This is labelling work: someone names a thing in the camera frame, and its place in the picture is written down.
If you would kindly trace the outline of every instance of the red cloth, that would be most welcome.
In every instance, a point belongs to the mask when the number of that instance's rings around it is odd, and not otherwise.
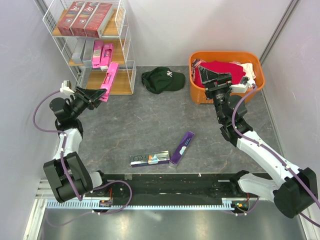
[[[207,68],[216,73],[225,74],[230,73],[232,76],[232,84],[240,83],[243,76],[246,75],[244,68],[234,63],[221,62],[221,61],[212,61],[212,62],[202,62],[200,66]],[[201,83],[199,69],[195,69],[194,84],[200,88],[205,88]]]

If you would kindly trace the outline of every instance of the laundry basket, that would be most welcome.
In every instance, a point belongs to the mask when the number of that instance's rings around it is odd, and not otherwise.
[[[256,76],[255,84],[258,87],[257,91],[260,91],[265,85],[265,77],[261,68],[260,61],[254,54],[246,51],[197,51],[190,56],[189,60],[190,95],[192,100],[196,104],[212,104],[213,100],[207,99],[205,89],[195,85],[192,81],[191,64],[195,59],[201,59],[206,62],[219,61],[226,63],[240,62],[242,64],[252,63],[253,71]],[[249,102],[256,93],[257,92],[246,98],[245,102]],[[241,97],[245,95],[245,93],[231,93],[231,95],[233,94],[237,94]]]

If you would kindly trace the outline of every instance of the concrete floor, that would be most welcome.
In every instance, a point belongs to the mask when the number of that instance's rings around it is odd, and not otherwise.
[[[79,118],[84,136],[79,148],[89,172],[104,173],[236,173],[263,172],[251,157],[226,142],[214,106],[195,104],[190,98],[188,66],[170,67],[184,73],[185,87],[176,92],[153,94],[141,75],[154,67],[137,67],[134,94],[109,97],[98,109]],[[279,151],[263,96],[258,92],[247,105],[246,121],[262,139]],[[168,165],[130,167],[130,155],[169,150],[174,152],[187,131],[195,138],[177,169]]]

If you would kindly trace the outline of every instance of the reflective floor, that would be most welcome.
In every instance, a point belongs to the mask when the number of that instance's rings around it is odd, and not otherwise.
[[[46,211],[52,224],[62,224],[88,210]],[[124,210],[114,215],[89,214],[59,228],[45,224],[43,230],[45,240],[306,239],[298,218],[286,218],[265,201],[247,216],[213,210]]]

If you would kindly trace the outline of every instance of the red box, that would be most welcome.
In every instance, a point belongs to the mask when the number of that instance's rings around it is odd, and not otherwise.
[[[90,21],[91,17],[93,16],[96,7],[98,6],[98,2],[90,2],[88,1],[80,14],[76,17],[71,25],[71,31],[74,36],[86,37],[85,26]]]
[[[88,24],[84,27],[86,36],[89,38],[101,38],[113,13],[112,4],[101,2]]]
[[[76,19],[79,12],[84,8],[84,1],[74,1],[61,21],[58,23],[58,29],[63,36],[73,36],[70,26]]]

